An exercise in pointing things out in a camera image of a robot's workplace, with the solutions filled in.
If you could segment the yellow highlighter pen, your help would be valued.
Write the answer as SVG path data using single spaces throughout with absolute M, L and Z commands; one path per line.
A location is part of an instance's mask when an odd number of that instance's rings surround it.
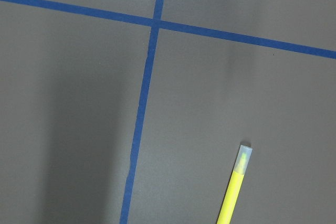
M 246 145 L 241 145 L 239 147 L 224 200 L 217 218 L 216 223 L 218 224 L 229 224 L 232 219 L 252 151 L 253 149 Z

